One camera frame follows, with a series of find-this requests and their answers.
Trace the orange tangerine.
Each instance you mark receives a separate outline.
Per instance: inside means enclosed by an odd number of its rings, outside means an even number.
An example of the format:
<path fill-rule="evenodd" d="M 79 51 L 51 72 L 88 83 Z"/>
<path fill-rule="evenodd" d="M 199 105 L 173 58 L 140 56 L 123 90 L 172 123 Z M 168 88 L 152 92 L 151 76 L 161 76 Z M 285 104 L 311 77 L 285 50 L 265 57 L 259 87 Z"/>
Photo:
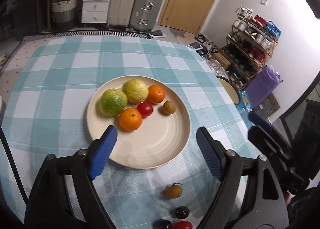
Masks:
<path fill-rule="evenodd" d="M 118 117 L 118 122 L 124 131 L 135 131 L 142 124 L 142 116 L 135 108 L 127 108 Z"/>
<path fill-rule="evenodd" d="M 148 102 L 152 104 L 159 104 L 165 98 L 165 91 L 157 85 L 151 85 L 149 87 L 149 94 L 147 97 Z"/>

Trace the green yellow melon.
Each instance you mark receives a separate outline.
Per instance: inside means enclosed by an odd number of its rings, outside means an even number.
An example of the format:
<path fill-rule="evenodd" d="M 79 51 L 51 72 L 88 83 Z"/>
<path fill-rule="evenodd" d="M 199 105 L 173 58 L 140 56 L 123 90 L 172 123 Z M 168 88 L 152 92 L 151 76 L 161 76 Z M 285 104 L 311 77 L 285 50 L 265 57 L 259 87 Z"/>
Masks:
<path fill-rule="evenodd" d="M 100 97 L 99 107 L 101 112 L 109 117 L 118 116 L 127 105 L 127 96 L 120 89 L 106 90 Z"/>

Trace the red tomato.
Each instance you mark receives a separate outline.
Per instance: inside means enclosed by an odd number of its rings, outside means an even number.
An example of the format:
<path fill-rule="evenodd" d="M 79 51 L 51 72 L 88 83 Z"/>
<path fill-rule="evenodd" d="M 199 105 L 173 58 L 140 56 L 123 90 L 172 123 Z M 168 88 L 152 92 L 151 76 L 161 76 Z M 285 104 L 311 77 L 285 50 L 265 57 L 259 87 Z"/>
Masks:
<path fill-rule="evenodd" d="M 148 102 L 142 102 L 137 106 L 142 117 L 148 117 L 153 113 L 153 106 Z"/>
<path fill-rule="evenodd" d="M 193 225 L 189 221 L 179 221 L 173 224 L 173 229 L 193 229 Z"/>

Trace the round stool cream top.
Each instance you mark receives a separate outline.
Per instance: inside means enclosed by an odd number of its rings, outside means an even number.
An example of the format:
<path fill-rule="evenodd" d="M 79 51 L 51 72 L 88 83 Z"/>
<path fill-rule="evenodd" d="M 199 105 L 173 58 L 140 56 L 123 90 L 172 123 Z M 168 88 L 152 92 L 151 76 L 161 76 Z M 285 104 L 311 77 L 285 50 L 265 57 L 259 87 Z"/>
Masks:
<path fill-rule="evenodd" d="M 235 105 L 238 105 L 240 103 L 240 93 L 238 89 L 231 83 L 231 81 L 227 78 L 224 78 L 223 76 L 217 76 L 217 79 L 221 83 L 221 85 L 224 87 L 225 91 L 229 95 L 229 97 L 232 99 L 233 103 Z"/>

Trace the purple bag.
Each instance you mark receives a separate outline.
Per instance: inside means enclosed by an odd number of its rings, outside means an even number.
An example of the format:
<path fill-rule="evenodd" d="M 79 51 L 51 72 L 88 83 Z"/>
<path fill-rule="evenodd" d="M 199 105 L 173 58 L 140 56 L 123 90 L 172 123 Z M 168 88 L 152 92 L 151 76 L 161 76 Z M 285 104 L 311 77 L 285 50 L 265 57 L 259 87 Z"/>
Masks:
<path fill-rule="evenodd" d="M 283 82 L 283 79 L 271 65 L 266 65 L 253 81 L 245 88 L 252 108 L 259 106 Z"/>

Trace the cream round plate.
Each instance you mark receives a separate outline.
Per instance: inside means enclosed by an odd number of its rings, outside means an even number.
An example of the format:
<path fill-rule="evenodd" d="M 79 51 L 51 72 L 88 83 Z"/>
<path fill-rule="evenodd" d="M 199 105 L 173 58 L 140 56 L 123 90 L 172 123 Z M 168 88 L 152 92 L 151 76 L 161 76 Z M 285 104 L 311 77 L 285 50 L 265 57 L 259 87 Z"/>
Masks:
<path fill-rule="evenodd" d="M 166 84 L 146 76 L 137 76 L 146 86 L 156 85 L 164 91 L 164 100 L 152 105 L 151 114 L 143 117 L 137 105 L 127 103 L 121 114 L 108 117 L 100 110 L 103 93 L 122 89 L 132 75 L 120 76 L 104 83 L 92 95 L 86 121 L 89 135 L 99 139 L 108 126 L 117 129 L 117 142 L 110 154 L 115 163 L 133 169 L 157 168 L 175 160 L 186 148 L 191 134 L 191 120 L 181 97 Z"/>

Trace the dark plum right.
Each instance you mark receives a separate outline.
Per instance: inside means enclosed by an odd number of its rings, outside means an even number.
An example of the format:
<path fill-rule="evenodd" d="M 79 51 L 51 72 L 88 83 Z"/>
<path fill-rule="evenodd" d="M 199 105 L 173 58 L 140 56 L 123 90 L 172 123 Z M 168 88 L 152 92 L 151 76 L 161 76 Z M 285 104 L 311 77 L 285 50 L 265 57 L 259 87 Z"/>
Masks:
<path fill-rule="evenodd" d="M 174 217 L 180 220 L 186 219 L 190 214 L 189 208 L 187 206 L 180 206 L 174 210 Z"/>

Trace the dark plum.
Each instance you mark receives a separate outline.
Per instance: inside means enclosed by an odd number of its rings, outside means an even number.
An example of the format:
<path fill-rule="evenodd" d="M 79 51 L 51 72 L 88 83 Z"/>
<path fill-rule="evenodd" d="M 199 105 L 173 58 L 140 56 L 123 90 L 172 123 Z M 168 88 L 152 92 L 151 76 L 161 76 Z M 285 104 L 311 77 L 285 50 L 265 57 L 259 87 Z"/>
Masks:
<path fill-rule="evenodd" d="M 153 229 L 172 229 L 172 222 L 165 219 L 158 219 L 153 223 Z"/>
<path fill-rule="evenodd" d="M 187 206 L 180 206 L 174 210 L 174 217 L 180 220 L 186 219 L 190 214 L 189 208 Z"/>

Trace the teal checkered tablecloth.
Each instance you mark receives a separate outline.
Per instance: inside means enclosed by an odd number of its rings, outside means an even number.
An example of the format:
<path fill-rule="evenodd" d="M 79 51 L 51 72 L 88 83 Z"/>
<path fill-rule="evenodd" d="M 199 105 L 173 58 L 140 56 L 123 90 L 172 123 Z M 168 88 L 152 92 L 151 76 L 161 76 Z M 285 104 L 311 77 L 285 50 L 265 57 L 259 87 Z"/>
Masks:
<path fill-rule="evenodd" d="M 247 127 L 207 63 L 190 48 L 165 41 L 119 36 L 54 39 L 36 46 L 14 87 L 9 89 L 2 129 L 26 192 L 30 192 L 48 154 L 69 156 L 91 143 L 86 108 L 105 82 L 124 75 L 157 79 L 178 93 L 190 114 L 192 132 L 204 126 L 225 148 L 245 157 L 258 150 L 247 140 Z M 181 183 L 182 195 L 166 189 Z M 191 135 L 171 163 L 133 170 L 109 162 L 94 186 L 117 228 L 151 228 L 169 211 L 187 206 L 197 226 L 219 182 L 213 178 Z"/>

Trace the yellow round melon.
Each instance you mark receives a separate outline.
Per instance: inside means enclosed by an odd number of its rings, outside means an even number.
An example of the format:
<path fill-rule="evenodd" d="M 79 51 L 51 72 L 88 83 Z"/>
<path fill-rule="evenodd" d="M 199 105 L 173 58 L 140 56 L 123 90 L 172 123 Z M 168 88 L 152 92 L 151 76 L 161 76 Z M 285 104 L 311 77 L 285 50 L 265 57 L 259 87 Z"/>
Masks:
<path fill-rule="evenodd" d="M 145 101 L 149 95 L 148 86 L 139 79 L 130 79 L 123 84 L 123 92 L 132 104 L 140 104 Z"/>

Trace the orange tangerine on plate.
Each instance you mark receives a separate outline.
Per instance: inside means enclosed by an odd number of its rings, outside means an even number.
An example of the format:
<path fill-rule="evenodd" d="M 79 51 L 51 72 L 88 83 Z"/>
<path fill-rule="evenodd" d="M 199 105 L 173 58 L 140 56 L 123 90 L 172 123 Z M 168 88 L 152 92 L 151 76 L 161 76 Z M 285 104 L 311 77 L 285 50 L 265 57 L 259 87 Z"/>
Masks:
<path fill-rule="evenodd" d="M 165 91 L 157 85 L 151 85 L 149 87 L 149 94 L 147 97 L 148 102 L 152 104 L 159 104 L 165 98 Z"/>

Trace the dark plum left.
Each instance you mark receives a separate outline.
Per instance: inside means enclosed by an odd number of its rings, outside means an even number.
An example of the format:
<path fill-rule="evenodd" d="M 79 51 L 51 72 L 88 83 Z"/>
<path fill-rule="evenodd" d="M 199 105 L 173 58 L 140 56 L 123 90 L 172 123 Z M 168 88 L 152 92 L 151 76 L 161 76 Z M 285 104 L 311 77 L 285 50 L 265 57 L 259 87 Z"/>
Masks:
<path fill-rule="evenodd" d="M 158 219 L 153 223 L 153 229 L 172 229 L 172 222 L 165 219 Z"/>

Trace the woven laundry basket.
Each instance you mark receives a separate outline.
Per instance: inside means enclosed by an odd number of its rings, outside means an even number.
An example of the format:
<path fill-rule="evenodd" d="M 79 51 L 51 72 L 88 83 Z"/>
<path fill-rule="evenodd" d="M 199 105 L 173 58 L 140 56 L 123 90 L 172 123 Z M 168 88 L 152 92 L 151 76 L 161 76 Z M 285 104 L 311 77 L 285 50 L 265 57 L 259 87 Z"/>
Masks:
<path fill-rule="evenodd" d="M 55 23 L 66 23 L 75 19 L 77 0 L 61 0 L 52 3 L 53 20 Z"/>

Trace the silver suitcase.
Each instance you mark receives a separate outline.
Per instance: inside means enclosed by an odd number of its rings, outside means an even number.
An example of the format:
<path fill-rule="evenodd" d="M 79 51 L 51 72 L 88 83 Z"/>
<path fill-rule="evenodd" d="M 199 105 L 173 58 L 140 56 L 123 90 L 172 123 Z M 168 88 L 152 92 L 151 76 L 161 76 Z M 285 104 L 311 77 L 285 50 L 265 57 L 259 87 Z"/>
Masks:
<path fill-rule="evenodd" d="M 139 31 L 152 30 L 163 0 L 135 0 L 129 27 Z"/>

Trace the beige suitcase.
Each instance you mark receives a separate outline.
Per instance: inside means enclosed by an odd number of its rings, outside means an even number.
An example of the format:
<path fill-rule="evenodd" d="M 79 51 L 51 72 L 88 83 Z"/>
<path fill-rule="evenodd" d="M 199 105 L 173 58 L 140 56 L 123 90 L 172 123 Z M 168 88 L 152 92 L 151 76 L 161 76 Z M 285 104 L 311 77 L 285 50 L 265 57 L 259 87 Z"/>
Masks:
<path fill-rule="evenodd" d="M 110 0 L 107 24 L 128 27 L 135 0 Z"/>

